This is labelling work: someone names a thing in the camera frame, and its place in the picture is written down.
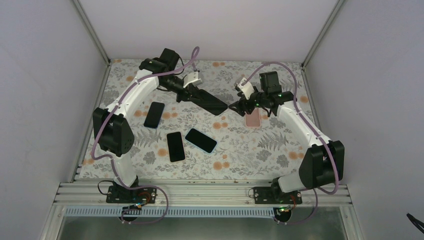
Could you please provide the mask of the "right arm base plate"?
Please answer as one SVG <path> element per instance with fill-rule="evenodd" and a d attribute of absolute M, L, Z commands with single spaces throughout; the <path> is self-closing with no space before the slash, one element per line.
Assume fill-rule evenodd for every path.
<path fill-rule="evenodd" d="M 254 199 L 257 205 L 289 205 L 302 204 L 299 191 L 282 192 L 272 186 L 255 186 L 247 191 L 247 196 Z"/>

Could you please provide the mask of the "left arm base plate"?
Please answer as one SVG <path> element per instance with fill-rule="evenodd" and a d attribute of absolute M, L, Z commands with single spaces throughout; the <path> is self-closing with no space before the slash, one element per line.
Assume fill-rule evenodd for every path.
<path fill-rule="evenodd" d="M 106 194 L 108 204 L 144 205 L 154 204 L 157 189 L 152 187 L 129 190 L 120 185 L 111 185 Z"/>

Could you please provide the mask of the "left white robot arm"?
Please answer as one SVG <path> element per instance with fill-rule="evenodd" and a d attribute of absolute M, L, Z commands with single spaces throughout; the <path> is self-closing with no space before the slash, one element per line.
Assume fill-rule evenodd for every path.
<path fill-rule="evenodd" d="M 134 202 L 140 191 L 138 177 L 129 156 L 135 136 L 128 118 L 158 87 L 176 93 L 179 102 L 184 97 L 191 99 L 195 95 L 195 86 L 191 82 L 185 83 L 176 74 L 189 66 L 194 68 L 199 51 L 199 46 L 196 46 L 190 60 L 179 68 L 176 67 L 179 54 L 168 48 L 163 50 L 160 57 L 145 59 L 125 91 L 106 108 L 98 107 L 93 111 L 94 144 L 90 152 L 91 158 L 110 159 L 113 181 L 121 187 L 119 196 L 128 203 Z"/>

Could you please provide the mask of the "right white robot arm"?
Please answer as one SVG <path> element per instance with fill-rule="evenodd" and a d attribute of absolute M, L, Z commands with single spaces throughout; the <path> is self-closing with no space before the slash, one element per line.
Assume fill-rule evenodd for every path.
<path fill-rule="evenodd" d="M 310 190 L 333 183 L 335 193 L 343 177 L 344 145 L 323 134 L 307 118 L 290 91 L 283 91 L 275 71 L 259 75 L 261 90 L 245 77 L 235 81 L 234 87 L 240 99 L 229 108 L 239 115 L 251 114 L 255 108 L 265 109 L 268 115 L 280 119 L 306 149 L 296 172 L 273 179 L 271 198 L 278 204 L 290 197 L 290 192 Z"/>

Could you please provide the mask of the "pink phone case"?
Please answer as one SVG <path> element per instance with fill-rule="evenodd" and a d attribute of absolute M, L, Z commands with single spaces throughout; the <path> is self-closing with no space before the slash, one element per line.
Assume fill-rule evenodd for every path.
<path fill-rule="evenodd" d="M 251 114 L 244 116 L 245 125 L 248 128 L 259 128 L 261 126 L 261 115 L 258 108 L 256 108 Z"/>

